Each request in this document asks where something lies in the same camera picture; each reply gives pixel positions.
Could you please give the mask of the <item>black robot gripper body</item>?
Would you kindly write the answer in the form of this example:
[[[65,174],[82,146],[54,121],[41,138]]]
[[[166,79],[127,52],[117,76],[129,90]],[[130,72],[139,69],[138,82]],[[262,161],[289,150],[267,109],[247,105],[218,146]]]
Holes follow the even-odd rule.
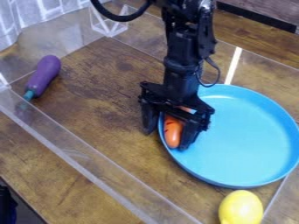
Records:
[[[211,58],[201,59],[190,65],[165,59],[163,83],[147,81],[141,83],[139,103],[142,107],[142,102],[149,102],[157,107],[159,114],[165,112],[182,120],[205,119],[209,128],[215,109],[201,99],[198,94],[201,86],[206,88],[214,86],[214,84],[202,82],[205,62],[215,67]]]

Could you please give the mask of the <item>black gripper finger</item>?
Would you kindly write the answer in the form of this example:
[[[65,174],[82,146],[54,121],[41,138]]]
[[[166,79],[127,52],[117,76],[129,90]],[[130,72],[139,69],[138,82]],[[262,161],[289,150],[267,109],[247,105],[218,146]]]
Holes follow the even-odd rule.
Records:
[[[206,120],[183,120],[182,121],[182,140],[179,144],[179,149],[182,151],[187,150],[191,144],[195,142],[198,135],[207,129]]]
[[[150,135],[157,129],[158,118],[159,111],[157,107],[149,102],[142,102],[143,129],[147,135]]]

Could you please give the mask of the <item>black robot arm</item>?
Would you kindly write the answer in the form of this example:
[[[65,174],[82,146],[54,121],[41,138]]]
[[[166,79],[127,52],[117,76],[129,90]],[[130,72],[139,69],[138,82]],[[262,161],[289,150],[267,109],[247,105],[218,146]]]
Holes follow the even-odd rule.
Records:
[[[203,64],[211,63],[217,39],[213,32],[211,0],[154,0],[162,7],[167,54],[163,83],[142,82],[139,103],[145,132],[157,129],[161,114],[182,121],[178,148],[189,149],[209,129],[215,109],[201,99]]]

